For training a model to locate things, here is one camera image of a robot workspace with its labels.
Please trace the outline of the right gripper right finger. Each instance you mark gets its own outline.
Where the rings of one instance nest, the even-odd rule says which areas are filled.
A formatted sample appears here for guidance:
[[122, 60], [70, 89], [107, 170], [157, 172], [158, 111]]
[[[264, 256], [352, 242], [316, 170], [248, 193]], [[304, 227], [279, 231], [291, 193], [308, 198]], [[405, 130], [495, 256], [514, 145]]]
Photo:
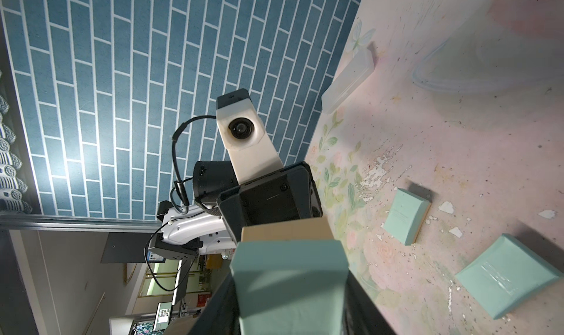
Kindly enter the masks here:
[[348, 273], [345, 285], [342, 328], [346, 335], [395, 335], [352, 272]]

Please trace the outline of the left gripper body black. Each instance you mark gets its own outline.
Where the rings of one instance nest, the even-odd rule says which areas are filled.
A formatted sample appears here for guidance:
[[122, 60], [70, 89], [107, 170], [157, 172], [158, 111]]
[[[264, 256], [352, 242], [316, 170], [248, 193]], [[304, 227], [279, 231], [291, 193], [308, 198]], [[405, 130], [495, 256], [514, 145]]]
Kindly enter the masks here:
[[320, 218], [323, 209], [308, 163], [301, 162], [223, 191], [217, 198], [230, 236], [247, 226]]

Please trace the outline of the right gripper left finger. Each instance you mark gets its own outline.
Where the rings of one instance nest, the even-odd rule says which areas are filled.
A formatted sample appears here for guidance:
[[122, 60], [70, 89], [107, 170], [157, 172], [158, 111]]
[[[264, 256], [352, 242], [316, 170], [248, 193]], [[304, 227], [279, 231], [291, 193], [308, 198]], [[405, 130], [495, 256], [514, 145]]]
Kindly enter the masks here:
[[239, 334], [239, 305], [233, 276], [228, 273], [210, 298], [189, 335]]

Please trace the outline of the green box lid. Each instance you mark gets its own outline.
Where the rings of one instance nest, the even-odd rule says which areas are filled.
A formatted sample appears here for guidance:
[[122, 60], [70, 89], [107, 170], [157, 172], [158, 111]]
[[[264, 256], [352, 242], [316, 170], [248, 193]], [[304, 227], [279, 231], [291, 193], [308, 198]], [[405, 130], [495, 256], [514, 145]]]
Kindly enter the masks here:
[[240, 242], [231, 262], [243, 334], [341, 334], [349, 264], [337, 240]]

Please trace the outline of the tan box base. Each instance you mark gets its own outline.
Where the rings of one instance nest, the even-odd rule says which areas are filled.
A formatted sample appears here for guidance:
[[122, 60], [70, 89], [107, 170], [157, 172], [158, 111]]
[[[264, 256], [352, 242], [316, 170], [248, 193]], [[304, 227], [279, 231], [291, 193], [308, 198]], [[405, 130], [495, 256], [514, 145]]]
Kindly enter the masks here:
[[242, 242], [290, 241], [290, 240], [333, 240], [328, 219], [307, 218], [246, 226], [242, 229]]

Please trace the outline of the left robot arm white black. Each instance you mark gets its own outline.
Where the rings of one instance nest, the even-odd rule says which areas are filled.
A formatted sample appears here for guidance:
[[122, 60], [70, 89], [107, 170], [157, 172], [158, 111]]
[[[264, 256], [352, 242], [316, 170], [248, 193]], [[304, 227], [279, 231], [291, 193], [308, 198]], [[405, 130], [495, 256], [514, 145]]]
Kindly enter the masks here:
[[199, 161], [191, 180], [199, 213], [160, 202], [163, 225], [145, 254], [195, 259], [232, 248], [246, 226], [319, 218], [323, 214], [308, 164], [284, 167], [256, 114], [221, 117], [217, 126], [230, 161]]

